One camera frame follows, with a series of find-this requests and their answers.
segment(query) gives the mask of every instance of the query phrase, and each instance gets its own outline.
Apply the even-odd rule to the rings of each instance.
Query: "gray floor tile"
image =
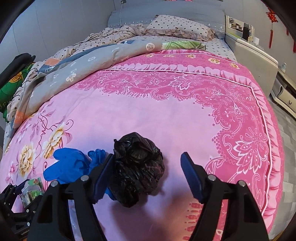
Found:
[[[286,228],[296,210],[296,120],[272,102],[271,106],[278,119],[285,151],[283,194],[269,234],[274,238]]]

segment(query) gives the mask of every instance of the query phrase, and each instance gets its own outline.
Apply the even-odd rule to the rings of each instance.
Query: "pillow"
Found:
[[[215,31],[192,20],[170,15],[159,15],[147,26],[144,33],[210,41],[214,38]]]

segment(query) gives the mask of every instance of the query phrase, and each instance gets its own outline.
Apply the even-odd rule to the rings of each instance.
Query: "pink floral bedspread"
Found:
[[[12,139],[0,163],[0,190],[43,178],[58,148],[111,153],[113,140],[133,131],[161,149],[166,170],[155,195],[130,209],[106,195],[95,205],[109,241],[189,240],[202,206],[180,167],[184,151],[223,181],[244,180],[270,231],[283,180],[277,120],[247,68],[205,51],[130,58],[52,97]],[[214,240],[221,239],[226,207]],[[21,210],[18,199],[14,211]]]

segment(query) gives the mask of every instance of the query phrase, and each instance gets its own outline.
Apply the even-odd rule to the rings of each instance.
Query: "blue rubber glove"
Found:
[[[101,165],[105,161],[106,152],[104,150],[96,149],[95,151],[89,151],[87,155],[92,159],[92,162],[89,165],[89,173],[90,173],[94,167]],[[109,188],[106,189],[105,193],[113,201],[116,200],[116,198],[113,196]]]
[[[45,169],[44,179],[47,181],[57,180],[59,183],[65,184],[75,182],[83,175],[89,175],[93,168],[105,161],[106,152],[100,149],[89,151],[88,156],[92,159],[91,162],[81,151],[71,148],[57,149],[53,156],[58,161]],[[108,188],[105,193],[112,200],[116,200]]]

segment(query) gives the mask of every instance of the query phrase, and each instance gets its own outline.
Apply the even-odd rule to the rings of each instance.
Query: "white nightstand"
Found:
[[[225,41],[233,51],[237,62],[250,70],[264,94],[268,97],[279,69],[277,60],[230,33],[225,34]]]

